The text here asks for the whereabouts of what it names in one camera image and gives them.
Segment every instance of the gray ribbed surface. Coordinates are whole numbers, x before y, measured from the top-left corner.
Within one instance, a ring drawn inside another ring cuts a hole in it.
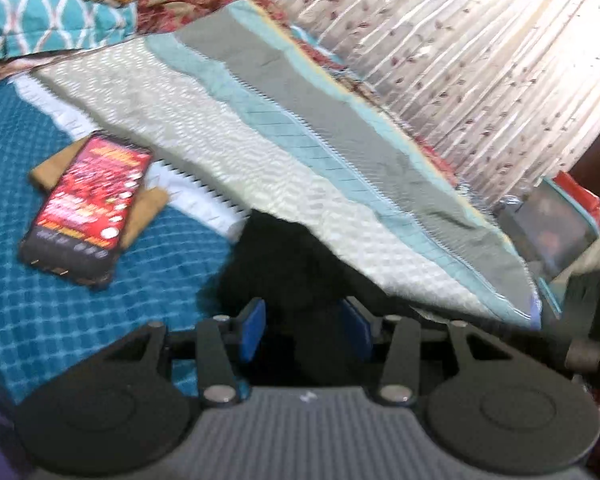
[[[410,410],[370,402],[360,388],[255,388],[248,402],[210,410],[168,457],[116,480],[482,480],[450,457]],[[546,480],[587,480],[570,468]],[[30,480],[67,480],[43,471]]]

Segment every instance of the gray fabric stripe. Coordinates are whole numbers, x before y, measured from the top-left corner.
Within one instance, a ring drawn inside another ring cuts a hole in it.
[[[529,313],[531,293],[525,270],[497,234],[471,224],[461,204],[423,177],[404,153],[380,137],[349,105],[299,76],[283,53],[243,27],[227,8],[175,34],[182,43],[224,62],[238,78],[303,117],[387,197],[413,212],[431,235],[462,256],[516,308]]]

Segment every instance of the bed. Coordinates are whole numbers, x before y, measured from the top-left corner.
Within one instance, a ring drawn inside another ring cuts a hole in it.
[[[173,199],[92,293],[15,253],[42,202],[27,172],[98,127],[150,145],[149,182]],[[148,320],[179,330],[220,312],[208,290],[251,208],[307,225],[387,291],[538,325],[508,239],[381,110],[237,0],[0,82],[0,389],[17,402]],[[195,390],[191,365],[174,376]]]

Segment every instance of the tan cloth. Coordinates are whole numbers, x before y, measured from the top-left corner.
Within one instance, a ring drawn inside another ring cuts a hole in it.
[[[563,297],[564,291],[567,288],[567,282],[572,274],[583,274],[591,270],[600,270],[600,238],[593,242],[569,267],[554,278],[550,284],[552,291],[556,295]]]
[[[51,191],[86,140],[86,138],[76,140],[73,144],[49,157],[42,164],[31,170],[29,177],[33,183],[47,192]],[[126,250],[138,238],[142,230],[162,211],[168,201],[169,193],[160,187],[141,189],[138,192],[133,209],[126,221],[125,231],[120,240],[123,250]]]

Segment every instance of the white logo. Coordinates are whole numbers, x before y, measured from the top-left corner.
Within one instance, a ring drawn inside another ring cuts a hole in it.
[[[105,240],[111,240],[118,236],[118,231],[115,227],[105,227],[102,231],[100,231],[100,236],[102,236]]]
[[[317,398],[318,396],[313,392],[307,392],[304,395],[300,396],[300,400],[302,400],[302,402],[311,402],[312,400],[315,400]]]

